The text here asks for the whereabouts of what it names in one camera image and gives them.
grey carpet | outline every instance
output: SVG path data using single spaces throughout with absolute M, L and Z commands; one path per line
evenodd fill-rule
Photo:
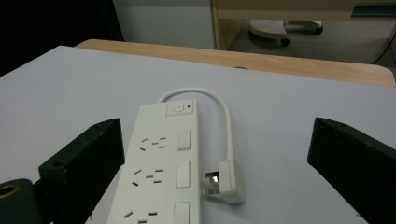
M 248 21 L 229 50 L 320 59 L 348 63 L 373 63 L 389 44 L 394 22 L 324 21 L 323 33 L 302 26 L 286 26 L 290 44 L 251 35 Z M 396 74 L 396 60 L 391 48 L 378 61 Z

white power cord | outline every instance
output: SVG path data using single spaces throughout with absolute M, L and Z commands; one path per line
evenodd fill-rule
M 233 137 L 231 130 L 231 113 L 227 104 L 213 91 L 203 88 L 182 88 L 174 91 L 169 91 L 157 101 L 157 103 L 163 103 L 171 96 L 183 93 L 183 92 L 199 92 L 204 95 L 210 96 L 215 99 L 223 108 L 226 125 L 227 125 L 227 149 L 226 149 L 226 160 L 219 163 L 219 170 L 217 172 L 207 173 L 206 178 L 215 185 L 214 188 L 205 189 L 205 195 L 219 194 L 227 203 L 241 203 L 245 200 L 245 189 L 241 177 L 241 172 L 238 163 L 234 159 L 233 149 Z

power strip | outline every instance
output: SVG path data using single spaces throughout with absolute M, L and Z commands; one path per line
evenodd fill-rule
M 108 224 L 201 223 L 195 100 L 142 105 Z

wooden table edge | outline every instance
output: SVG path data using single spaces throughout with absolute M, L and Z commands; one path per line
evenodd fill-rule
M 245 67 L 286 75 L 325 78 L 361 84 L 393 87 L 396 82 L 388 68 L 364 63 L 342 63 L 215 49 L 193 49 L 164 45 L 89 39 L 76 46 L 107 52 L 133 54 L 228 67 Z

chair wheel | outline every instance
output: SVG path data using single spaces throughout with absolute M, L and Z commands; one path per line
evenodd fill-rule
M 323 32 L 323 26 L 320 26 L 319 28 L 315 28 L 315 35 L 320 35 Z
M 290 43 L 290 40 L 287 38 L 281 39 L 280 42 L 283 46 L 287 46 Z

